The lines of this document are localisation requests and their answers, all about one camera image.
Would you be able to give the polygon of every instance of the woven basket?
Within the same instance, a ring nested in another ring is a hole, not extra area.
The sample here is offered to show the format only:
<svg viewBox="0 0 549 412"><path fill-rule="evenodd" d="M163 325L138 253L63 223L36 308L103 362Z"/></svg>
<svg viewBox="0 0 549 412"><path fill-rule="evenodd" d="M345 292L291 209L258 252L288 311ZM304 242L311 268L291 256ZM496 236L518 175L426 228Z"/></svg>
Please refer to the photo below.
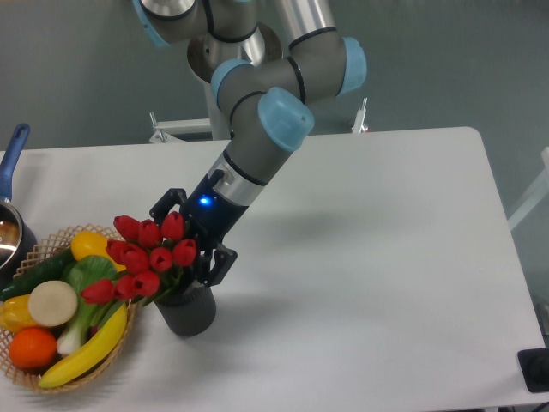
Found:
<svg viewBox="0 0 549 412"><path fill-rule="evenodd" d="M33 251L27 254L27 259L21 263L21 267L17 270L16 276L24 276L25 271L33 267L38 262L48 258L49 256L55 255L62 250L70 246L70 241L75 236L75 234L83 231L89 230L96 233L101 233L109 239L122 239L118 232L109 227L99 227L94 225L77 226L69 227L65 230L59 231L58 234L51 234L48 239L43 239L38 245L35 245ZM12 363L8 356L9 344L13 338L13 333L8 330L0 329L0 370L5 372L5 375L12 380L15 385L24 386L25 388L30 389L38 393L59 393L71 391L73 389L79 388L86 383L94 380L100 376L117 358L120 353L120 349L123 347L128 333L130 332L131 326L133 324L134 315L136 313L136 306L128 306L128 324L122 339L118 342L118 345L112 352L96 367L91 373L83 376L82 378L75 379L69 383L58 386L57 388L52 389L43 389L38 386L40 381L40 375L33 375L31 373L25 373L20 369L17 369Z"/></svg>

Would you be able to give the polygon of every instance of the bok choy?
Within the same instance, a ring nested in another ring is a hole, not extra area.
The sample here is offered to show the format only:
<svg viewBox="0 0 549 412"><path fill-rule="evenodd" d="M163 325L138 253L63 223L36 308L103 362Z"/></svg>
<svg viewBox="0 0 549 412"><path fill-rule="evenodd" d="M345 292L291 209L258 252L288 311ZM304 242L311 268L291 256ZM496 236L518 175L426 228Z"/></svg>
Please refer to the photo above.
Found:
<svg viewBox="0 0 549 412"><path fill-rule="evenodd" d="M68 273L63 274L63 280L78 296L78 309L57 339L57 351L61 356L72 354L86 343L89 328L103 308L102 305L88 305L80 296L81 291L101 279L115 279L116 275L117 271L112 262L101 256L85 257Z"/></svg>

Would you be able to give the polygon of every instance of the cucumber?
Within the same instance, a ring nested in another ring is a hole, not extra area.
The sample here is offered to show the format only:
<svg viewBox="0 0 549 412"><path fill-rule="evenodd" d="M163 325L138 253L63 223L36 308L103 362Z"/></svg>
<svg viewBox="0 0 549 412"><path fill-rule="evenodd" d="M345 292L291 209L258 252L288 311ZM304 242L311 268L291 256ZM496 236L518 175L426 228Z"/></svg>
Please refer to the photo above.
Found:
<svg viewBox="0 0 549 412"><path fill-rule="evenodd" d="M58 281L63 275L65 266L73 262L75 262L75 258L72 256L69 247L57 255L44 259L25 273L15 276L0 293L0 302L16 296L30 294L40 283Z"/></svg>

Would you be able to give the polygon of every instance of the saucepan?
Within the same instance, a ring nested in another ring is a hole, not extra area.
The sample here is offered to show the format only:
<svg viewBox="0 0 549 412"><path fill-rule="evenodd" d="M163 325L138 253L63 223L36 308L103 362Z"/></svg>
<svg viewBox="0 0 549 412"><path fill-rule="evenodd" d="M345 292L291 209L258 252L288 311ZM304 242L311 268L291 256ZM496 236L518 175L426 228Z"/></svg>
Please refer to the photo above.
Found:
<svg viewBox="0 0 549 412"><path fill-rule="evenodd" d="M10 204L15 165L29 132L28 124L15 127L14 135L0 163L0 290L11 281L27 253L36 245L33 232L23 222L17 209Z"/></svg>

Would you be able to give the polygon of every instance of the sliced radish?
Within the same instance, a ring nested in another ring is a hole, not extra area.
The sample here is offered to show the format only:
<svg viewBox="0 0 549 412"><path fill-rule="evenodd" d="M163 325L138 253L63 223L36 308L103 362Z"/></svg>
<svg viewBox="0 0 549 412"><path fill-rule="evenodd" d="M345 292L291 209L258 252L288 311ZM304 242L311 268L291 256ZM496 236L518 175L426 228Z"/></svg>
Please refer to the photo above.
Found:
<svg viewBox="0 0 549 412"><path fill-rule="evenodd" d="M34 322L51 328L65 324L76 313L78 299L75 290L65 282L40 283L28 299L28 312Z"/></svg>

